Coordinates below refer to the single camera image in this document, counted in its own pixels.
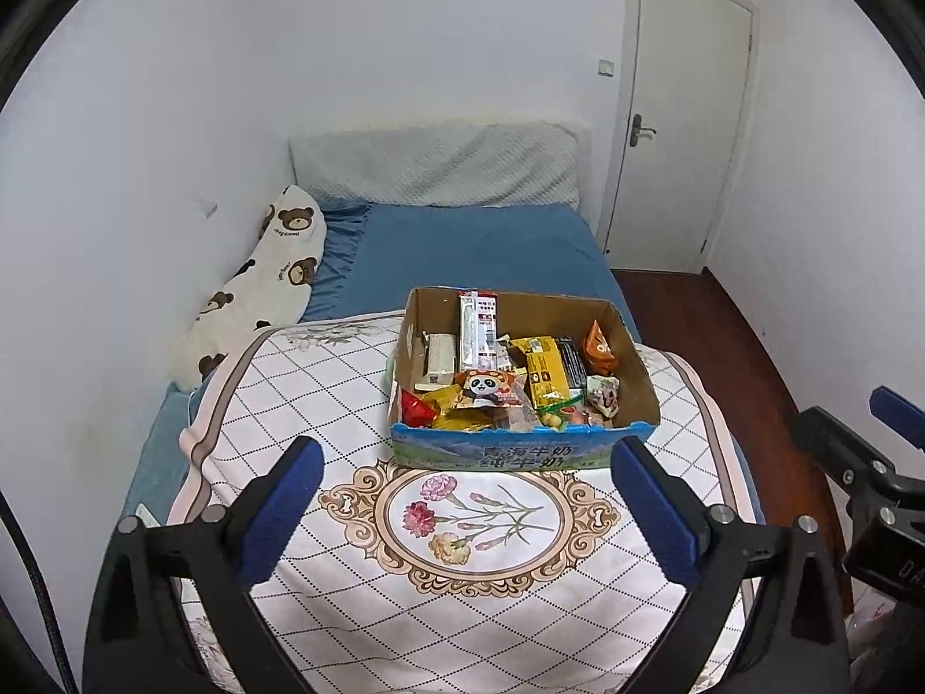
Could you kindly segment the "pale green snack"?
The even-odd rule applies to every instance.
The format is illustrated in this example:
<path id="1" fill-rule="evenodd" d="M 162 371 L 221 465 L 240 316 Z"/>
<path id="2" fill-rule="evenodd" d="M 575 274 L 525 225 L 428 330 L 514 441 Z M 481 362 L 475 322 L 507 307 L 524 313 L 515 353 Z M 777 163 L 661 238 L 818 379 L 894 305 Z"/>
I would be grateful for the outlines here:
<path id="1" fill-rule="evenodd" d="M 602 417 L 613 420 L 619 412 L 621 381 L 615 376 L 590 374 L 585 382 L 585 398 Z"/>

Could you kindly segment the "orange triangular chip packet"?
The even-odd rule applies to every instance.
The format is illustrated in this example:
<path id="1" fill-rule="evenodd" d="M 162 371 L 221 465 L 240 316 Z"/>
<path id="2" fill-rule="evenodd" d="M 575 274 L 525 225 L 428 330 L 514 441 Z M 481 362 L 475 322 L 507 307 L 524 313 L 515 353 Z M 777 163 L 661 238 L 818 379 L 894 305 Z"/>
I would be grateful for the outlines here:
<path id="1" fill-rule="evenodd" d="M 582 356 L 588 373 L 596 376 L 613 376 L 616 373 L 617 357 L 597 320 L 591 323 L 583 339 Z"/>

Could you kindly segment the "yellow snack packet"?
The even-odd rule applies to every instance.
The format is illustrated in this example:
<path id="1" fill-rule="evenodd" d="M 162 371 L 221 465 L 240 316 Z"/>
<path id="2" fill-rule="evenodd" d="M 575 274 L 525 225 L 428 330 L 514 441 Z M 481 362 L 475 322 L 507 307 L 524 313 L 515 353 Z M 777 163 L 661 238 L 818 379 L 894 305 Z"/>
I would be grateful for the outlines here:
<path id="1" fill-rule="evenodd" d="M 538 409 L 569 400 L 568 376 L 557 342 L 552 337 L 525 337 L 516 340 L 525 356 L 531 401 Z"/>

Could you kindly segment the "red triangular snack packet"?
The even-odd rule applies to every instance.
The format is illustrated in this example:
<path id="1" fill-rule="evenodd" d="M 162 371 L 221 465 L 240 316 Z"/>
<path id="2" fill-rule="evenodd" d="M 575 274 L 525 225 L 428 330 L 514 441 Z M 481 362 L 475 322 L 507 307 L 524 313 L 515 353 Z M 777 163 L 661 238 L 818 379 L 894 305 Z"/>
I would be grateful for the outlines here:
<path id="1" fill-rule="evenodd" d="M 431 428 L 439 418 L 438 407 L 432 406 L 420 396 L 400 390 L 400 422 L 409 428 Z"/>

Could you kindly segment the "beige boxed snack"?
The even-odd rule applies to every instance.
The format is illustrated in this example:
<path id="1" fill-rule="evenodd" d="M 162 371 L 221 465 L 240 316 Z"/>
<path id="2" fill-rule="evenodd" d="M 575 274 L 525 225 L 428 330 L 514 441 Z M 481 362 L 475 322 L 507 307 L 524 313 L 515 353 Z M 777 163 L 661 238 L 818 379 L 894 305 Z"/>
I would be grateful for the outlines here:
<path id="1" fill-rule="evenodd" d="M 458 371 L 456 345 L 453 334 L 425 334 L 425 367 L 417 384 L 422 387 L 443 387 L 453 382 Z"/>

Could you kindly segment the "orange snack packet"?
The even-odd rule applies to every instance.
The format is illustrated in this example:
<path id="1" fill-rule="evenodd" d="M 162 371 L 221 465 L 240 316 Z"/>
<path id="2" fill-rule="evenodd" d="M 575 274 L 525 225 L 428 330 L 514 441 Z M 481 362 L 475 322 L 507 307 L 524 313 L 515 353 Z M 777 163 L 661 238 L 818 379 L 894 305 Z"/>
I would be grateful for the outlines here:
<path id="1" fill-rule="evenodd" d="M 458 360 L 461 371 L 497 371 L 497 296 L 461 291 Z"/>

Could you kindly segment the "green candy bag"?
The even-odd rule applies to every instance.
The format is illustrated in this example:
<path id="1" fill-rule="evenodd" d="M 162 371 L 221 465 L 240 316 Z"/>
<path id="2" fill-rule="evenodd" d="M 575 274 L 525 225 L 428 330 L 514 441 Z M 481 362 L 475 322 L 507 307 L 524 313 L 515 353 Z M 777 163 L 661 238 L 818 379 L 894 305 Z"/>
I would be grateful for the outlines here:
<path id="1" fill-rule="evenodd" d="M 557 431 L 564 431 L 569 426 L 602 426 L 604 424 L 601 412 L 588 403 L 583 395 L 541 407 L 538 417 L 546 428 L 557 429 Z"/>

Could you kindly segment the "panda snack packet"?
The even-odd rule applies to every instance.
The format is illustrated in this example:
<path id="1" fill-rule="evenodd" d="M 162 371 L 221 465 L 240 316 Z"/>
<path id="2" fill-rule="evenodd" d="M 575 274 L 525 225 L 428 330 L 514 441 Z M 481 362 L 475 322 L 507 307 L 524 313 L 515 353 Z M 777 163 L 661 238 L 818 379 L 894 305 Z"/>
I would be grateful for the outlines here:
<path id="1" fill-rule="evenodd" d="M 508 409 L 519 407 L 519 396 L 515 392 L 517 376 L 509 371 L 467 370 L 456 374 L 460 385 L 460 396 L 454 403 L 456 409 Z"/>

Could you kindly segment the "white patterned floral cloth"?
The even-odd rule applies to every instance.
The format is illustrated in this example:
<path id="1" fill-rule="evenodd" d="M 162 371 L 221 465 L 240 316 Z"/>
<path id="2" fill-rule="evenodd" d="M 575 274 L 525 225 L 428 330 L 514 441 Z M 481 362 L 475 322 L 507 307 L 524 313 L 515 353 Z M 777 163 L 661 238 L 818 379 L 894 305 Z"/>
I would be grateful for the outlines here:
<path id="1" fill-rule="evenodd" d="M 262 332 L 180 434 L 196 519 L 300 435 L 324 478 L 254 603 L 320 692 L 613 692 L 683 597 L 607 471 L 436 473 L 389 442 L 401 318 Z"/>

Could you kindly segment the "bear print pillow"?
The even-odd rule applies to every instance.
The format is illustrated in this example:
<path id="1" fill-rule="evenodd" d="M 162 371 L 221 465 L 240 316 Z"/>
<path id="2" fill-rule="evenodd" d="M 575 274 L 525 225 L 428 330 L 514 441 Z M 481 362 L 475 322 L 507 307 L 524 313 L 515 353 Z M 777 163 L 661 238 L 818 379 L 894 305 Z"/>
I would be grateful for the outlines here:
<path id="1" fill-rule="evenodd" d="M 172 354 L 171 379 L 189 392 L 265 327 L 291 326 L 308 307 L 328 227 L 315 197 L 289 185 L 264 218 L 254 251 L 202 304 Z"/>

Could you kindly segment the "blue green cardboard box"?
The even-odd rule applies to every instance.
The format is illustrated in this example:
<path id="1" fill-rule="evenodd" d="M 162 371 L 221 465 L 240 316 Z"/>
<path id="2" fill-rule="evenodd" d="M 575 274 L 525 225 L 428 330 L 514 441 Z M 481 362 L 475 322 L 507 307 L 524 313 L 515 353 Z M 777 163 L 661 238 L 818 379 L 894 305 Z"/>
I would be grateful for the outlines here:
<path id="1" fill-rule="evenodd" d="M 395 389 L 389 403 L 389 437 L 406 467 L 445 471 L 580 470 L 610 462 L 610 449 L 627 437 L 645 442 L 660 424 L 660 404 L 626 321 L 605 299 L 564 294 L 496 291 L 495 327 L 515 338 L 569 337 L 581 342 L 591 327 L 604 332 L 616 357 L 617 412 L 604 426 L 540 422 L 481 431 L 414 426 L 401 395 L 425 376 L 425 342 L 461 327 L 460 290 L 416 287 L 408 294 L 394 357 Z"/>

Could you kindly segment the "blue bed sheet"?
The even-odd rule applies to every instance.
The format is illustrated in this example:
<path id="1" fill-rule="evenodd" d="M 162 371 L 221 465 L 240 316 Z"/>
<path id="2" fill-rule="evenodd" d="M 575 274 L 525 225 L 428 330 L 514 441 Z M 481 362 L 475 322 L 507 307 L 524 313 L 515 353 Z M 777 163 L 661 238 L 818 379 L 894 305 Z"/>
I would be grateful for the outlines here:
<path id="1" fill-rule="evenodd" d="M 626 298 L 582 217 L 567 205 L 321 211 L 323 260 L 306 310 L 265 327 L 201 384 L 166 398 L 180 428 L 141 451 L 125 512 L 161 525 L 231 504 L 300 435 L 321 446 L 320 486 L 389 455 L 394 357 L 416 287 Z"/>

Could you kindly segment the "grey headboard cushion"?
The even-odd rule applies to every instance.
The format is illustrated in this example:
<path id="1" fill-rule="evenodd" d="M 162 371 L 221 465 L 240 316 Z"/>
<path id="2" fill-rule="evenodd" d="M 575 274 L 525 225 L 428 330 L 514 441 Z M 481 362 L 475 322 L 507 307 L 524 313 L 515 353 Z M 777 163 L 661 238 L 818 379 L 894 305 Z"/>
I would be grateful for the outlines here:
<path id="1" fill-rule="evenodd" d="M 549 122 L 294 136 L 303 190 L 331 205 L 580 205 L 579 141 Z"/>

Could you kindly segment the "white door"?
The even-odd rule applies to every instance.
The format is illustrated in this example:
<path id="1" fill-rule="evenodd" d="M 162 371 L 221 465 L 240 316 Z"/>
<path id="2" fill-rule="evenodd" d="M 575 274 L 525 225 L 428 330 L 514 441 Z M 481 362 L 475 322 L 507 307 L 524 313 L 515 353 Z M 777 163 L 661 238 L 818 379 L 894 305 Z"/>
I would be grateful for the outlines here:
<path id="1" fill-rule="evenodd" d="M 627 0 L 612 199 L 599 223 L 610 267 L 704 267 L 745 133 L 758 25 L 749 0 Z M 635 113 L 657 136 L 630 147 Z"/>

